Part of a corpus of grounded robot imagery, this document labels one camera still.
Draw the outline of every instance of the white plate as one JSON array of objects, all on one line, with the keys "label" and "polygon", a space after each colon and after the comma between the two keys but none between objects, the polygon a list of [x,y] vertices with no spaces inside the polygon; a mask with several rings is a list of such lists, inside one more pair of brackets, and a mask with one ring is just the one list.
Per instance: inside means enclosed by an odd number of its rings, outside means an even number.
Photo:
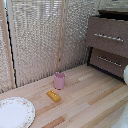
[{"label": "white plate", "polygon": [[35,117],[33,104],[20,97],[0,101],[0,128],[28,128]]}]

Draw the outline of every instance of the pink cup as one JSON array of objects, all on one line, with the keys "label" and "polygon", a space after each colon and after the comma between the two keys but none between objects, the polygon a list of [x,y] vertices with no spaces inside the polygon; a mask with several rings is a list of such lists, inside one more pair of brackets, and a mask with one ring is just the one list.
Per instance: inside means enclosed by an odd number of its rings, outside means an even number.
[{"label": "pink cup", "polygon": [[56,72],[54,75],[54,87],[56,89],[62,89],[65,85],[65,77],[64,73]]}]

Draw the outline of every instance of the drawer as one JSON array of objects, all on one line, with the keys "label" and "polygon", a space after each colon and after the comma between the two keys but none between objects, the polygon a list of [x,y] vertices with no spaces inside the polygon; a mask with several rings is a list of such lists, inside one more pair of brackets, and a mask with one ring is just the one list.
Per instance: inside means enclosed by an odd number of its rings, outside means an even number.
[{"label": "drawer", "polygon": [[123,78],[124,69],[128,65],[128,59],[93,48],[90,63]]},{"label": "drawer", "polygon": [[86,44],[128,58],[128,21],[90,17]]}]

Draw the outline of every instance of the chest of drawers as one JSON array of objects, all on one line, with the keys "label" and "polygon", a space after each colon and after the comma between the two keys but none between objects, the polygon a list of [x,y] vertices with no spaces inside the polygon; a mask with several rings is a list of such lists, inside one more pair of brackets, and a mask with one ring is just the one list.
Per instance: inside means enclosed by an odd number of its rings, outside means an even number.
[{"label": "chest of drawers", "polygon": [[128,65],[128,21],[90,17],[86,45],[93,47],[90,64],[123,78]]}]

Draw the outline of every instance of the wood grain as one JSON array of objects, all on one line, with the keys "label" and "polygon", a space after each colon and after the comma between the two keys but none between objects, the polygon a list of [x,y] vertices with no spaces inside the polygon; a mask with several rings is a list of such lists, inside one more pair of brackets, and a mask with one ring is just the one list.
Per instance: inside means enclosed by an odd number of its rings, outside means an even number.
[{"label": "wood grain", "polygon": [[[111,128],[128,102],[128,87],[123,82],[90,66],[64,72],[66,85],[53,87],[54,76],[8,91],[0,100],[23,97],[31,101],[36,117],[30,128]],[[61,97],[53,102],[46,93]]]}]

